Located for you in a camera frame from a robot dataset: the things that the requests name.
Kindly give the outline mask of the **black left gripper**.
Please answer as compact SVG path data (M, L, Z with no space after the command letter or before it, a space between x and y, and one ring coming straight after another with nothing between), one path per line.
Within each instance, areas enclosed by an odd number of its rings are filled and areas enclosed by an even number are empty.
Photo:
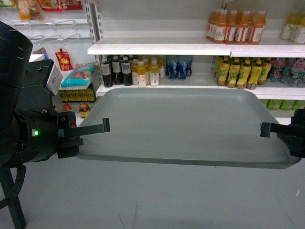
M103 118L102 124L77 127L76 115L72 111L58 113L57 123L59 137L57 156L59 159L74 157L79 154L79 146L83 144L80 136L110 131L109 118Z

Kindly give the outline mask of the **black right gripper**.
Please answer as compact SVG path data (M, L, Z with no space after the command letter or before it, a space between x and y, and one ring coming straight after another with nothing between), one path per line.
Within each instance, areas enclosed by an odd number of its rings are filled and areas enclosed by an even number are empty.
M300 133L292 134L290 127L301 129ZM292 156L305 157L305 110L296 109L291 117L289 126L275 123L262 122L260 125L260 137L270 137L271 133L277 136L287 145Z

